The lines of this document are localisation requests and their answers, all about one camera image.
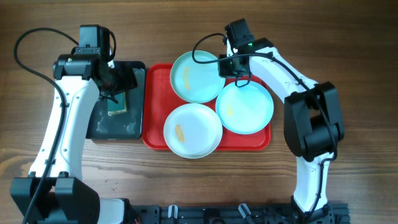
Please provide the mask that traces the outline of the green yellow scrub sponge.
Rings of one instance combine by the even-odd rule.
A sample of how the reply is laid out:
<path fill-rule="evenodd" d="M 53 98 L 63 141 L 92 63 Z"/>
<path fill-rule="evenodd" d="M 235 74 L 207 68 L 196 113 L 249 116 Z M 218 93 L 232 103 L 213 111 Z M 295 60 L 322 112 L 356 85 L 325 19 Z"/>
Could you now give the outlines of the green yellow scrub sponge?
<path fill-rule="evenodd" d="M 114 96 L 114 99 L 117 101 L 108 100 L 108 115 L 116 115 L 125 113 L 127 111 L 127 103 L 126 103 L 126 93 L 120 93 Z"/>

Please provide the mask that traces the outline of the light blue plate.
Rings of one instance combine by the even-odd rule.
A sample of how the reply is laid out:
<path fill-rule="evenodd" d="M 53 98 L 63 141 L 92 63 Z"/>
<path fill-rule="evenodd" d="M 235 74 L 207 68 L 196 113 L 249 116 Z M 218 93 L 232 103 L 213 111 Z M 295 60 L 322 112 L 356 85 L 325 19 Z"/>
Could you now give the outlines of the light blue plate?
<path fill-rule="evenodd" d="M 207 103 L 215 99 L 225 82 L 226 79 L 219 76 L 217 63 L 196 63 L 192 51 L 176 59 L 170 72 L 173 91 L 189 103 Z"/>
<path fill-rule="evenodd" d="M 254 134 L 270 123 L 274 102 L 268 90 L 259 83 L 249 82 L 243 87 L 230 83 L 218 95 L 215 110 L 229 131 Z"/>

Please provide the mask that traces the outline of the light blue plate top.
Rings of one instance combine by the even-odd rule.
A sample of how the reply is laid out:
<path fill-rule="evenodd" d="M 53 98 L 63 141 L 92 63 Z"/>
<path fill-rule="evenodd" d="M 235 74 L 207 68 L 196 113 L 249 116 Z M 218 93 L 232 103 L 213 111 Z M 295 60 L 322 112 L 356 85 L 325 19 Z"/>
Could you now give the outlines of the light blue plate top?
<path fill-rule="evenodd" d="M 215 99 L 225 82 L 226 79 L 219 76 L 217 63 L 196 63 L 192 51 L 176 59 L 170 72 L 173 91 L 189 103 L 207 103 Z"/>

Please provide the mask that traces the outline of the white plate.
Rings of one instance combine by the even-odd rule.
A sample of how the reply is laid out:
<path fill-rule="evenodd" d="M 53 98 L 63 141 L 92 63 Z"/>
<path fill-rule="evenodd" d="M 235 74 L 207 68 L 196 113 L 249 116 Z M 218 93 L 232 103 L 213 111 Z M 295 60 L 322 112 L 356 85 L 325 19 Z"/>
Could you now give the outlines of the white plate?
<path fill-rule="evenodd" d="M 167 146 L 176 155 L 199 159 L 211 154 L 219 146 L 223 126 L 211 108 L 188 103 L 168 115 L 163 135 Z"/>

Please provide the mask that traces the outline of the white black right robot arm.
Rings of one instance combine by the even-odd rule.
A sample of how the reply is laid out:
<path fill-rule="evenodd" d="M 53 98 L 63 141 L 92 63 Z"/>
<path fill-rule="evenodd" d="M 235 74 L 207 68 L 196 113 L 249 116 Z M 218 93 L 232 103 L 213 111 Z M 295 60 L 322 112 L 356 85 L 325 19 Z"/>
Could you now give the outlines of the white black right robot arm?
<path fill-rule="evenodd" d="M 297 159 L 297 182 L 292 196 L 295 219 L 310 223 L 326 216 L 326 182 L 330 162 L 344 138 L 343 119 L 335 86 L 317 83 L 284 60 L 266 38 L 223 39 L 221 75 L 254 75 L 284 104 L 284 137 Z"/>

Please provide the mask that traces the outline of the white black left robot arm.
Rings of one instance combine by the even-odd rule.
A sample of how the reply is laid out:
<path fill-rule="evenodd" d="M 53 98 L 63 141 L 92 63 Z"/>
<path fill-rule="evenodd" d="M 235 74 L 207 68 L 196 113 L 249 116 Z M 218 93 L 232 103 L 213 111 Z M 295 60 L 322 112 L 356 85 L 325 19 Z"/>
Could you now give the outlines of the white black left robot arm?
<path fill-rule="evenodd" d="M 133 223 L 129 200 L 100 198 L 82 181 L 82 154 L 99 98 L 136 87 L 141 62 L 107 61 L 98 54 L 61 55 L 53 66 L 55 94 L 40 151 L 11 197 L 24 223 Z"/>

